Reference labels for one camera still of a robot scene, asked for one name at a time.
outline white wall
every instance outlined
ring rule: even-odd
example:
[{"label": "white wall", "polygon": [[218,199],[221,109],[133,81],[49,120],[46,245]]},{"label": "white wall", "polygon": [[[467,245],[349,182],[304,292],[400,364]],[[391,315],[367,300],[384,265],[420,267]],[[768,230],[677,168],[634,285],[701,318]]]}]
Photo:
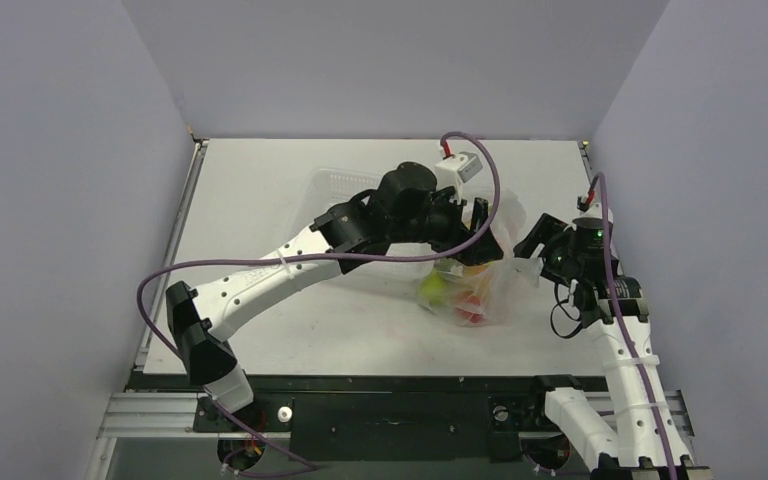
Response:
[{"label": "white wall", "polygon": [[768,2],[672,0],[593,141],[716,478],[768,478]]},{"label": "white wall", "polygon": [[192,147],[119,2],[0,0],[0,478],[83,475]]},{"label": "white wall", "polygon": [[667,0],[125,0],[200,137],[590,138]]}]

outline screw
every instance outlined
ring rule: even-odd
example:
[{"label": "screw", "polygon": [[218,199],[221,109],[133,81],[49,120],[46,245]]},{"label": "screw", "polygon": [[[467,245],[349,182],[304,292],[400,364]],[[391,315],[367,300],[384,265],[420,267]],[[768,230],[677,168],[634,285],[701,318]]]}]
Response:
[{"label": "screw", "polygon": [[504,422],[508,419],[508,409],[504,407],[504,405],[497,405],[493,409],[493,418],[496,419],[497,422]]},{"label": "screw", "polygon": [[287,423],[293,418],[293,410],[290,407],[281,407],[278,409],[278,421]]}]

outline white enclosure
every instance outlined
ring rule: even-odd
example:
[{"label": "white enclosure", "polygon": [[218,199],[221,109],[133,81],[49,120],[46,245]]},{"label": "white enclosure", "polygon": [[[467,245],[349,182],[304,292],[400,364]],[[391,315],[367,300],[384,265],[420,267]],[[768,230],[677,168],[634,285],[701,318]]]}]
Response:
[{"label": "white enclosure", "polygon": [[0,0],[0,478],[82,477],[191,133],[452,129],[592,140],[699,459],[768,478],[768,2],[748,0]]}]

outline clear plastic bag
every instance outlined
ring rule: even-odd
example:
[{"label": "clear plastic bag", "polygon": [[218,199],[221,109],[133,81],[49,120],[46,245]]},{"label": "clear plastic bag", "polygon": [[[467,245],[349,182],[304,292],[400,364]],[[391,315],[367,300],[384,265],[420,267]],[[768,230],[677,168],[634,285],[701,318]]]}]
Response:
[{"label": "clear plastic bag", "polygon": [[[467,196],[492,198],[490,190],[475,190]],[[471,217],[471,208],[464,218]],[[490,231],[502,249],[503,258],[484,265],[466,266],[446,258],[434,263],[431,273],[419,284],[417,303],[460,325],[481,326],[503,322],[517,295],[511,292],[512,276],[525,277],[537,285],[539,268],[534,260],[514,258],[513,248],[525,225],[525,209],[517,196],[504,190]]]}]

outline plastic container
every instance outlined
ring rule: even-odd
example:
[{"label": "plastic container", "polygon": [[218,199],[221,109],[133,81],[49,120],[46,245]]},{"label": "plastic container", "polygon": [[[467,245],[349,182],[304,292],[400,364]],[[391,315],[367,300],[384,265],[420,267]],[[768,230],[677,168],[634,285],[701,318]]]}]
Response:
[{"label": "plastic container", "polygon": [[[381,175],[352,172],[349,170],[320,168],[308,177],[307,189],[299,199],[296,214],[287,226],[286,238],[293,238],[313,220],[337,203],[349,200],[355,194],[378,188]],[[390,246],[387,255],[417,256],[433,253],[431,247],[420,244],[397,244]],[[413,282],[431,272],[431,262],[383,263],[372,262],[358,267],[355,275],[368,275],[388,280]]]}]

